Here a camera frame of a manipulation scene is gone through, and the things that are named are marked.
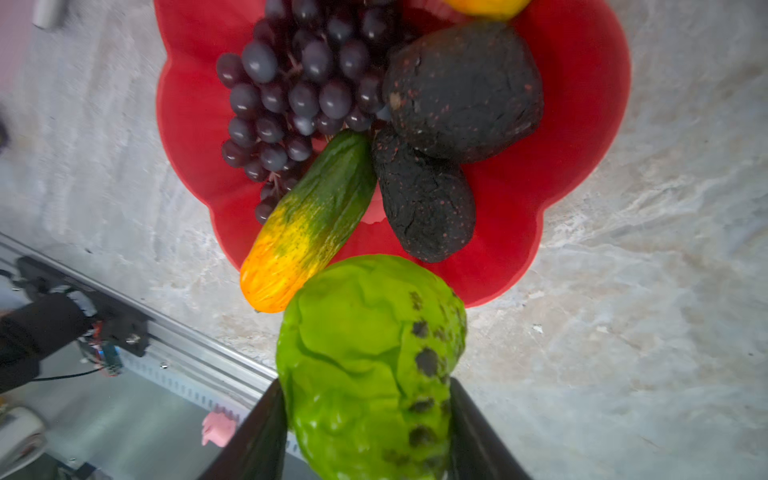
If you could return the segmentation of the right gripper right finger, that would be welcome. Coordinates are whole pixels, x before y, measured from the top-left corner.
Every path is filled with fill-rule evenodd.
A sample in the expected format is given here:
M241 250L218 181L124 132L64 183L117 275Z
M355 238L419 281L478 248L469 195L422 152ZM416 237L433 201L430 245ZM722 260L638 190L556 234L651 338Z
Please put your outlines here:
M448 478L531 480L458 379L452 378Z

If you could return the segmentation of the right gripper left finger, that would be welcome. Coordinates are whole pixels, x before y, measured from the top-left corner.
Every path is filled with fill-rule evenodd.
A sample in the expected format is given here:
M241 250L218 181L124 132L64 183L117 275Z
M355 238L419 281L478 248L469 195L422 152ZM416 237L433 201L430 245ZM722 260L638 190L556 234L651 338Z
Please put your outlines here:
M287 431L285 397L280 382L274 380L232 440L198 479L280 479Z

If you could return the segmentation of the green custard apple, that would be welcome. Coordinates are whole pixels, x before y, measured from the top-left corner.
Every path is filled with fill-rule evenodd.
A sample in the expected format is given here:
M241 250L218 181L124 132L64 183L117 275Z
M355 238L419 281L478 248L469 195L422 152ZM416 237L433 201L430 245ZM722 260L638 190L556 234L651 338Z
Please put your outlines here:
M323 479L440 479L451 446L451 374L464 302L398 256L311 278L287 307L276 363L289 428Z

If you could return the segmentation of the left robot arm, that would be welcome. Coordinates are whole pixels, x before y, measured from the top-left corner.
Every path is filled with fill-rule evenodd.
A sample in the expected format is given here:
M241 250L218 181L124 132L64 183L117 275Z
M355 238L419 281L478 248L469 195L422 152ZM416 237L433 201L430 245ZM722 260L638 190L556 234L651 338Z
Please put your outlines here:
M30 383L40 363L85 334L97 310L79 291L53 293L1 317L1 391Z

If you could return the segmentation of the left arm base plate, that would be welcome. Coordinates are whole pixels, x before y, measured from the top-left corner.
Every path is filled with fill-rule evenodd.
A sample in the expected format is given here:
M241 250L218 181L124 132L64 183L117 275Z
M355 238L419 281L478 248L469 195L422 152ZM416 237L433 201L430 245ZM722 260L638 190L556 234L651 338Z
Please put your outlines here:
M149 346L149 316L115 294L77 279L73 274L33 256L22 256L16 267L32 300L49 294L81 294L91 318L102 322L100 339L110 342L136 357L144 357Z

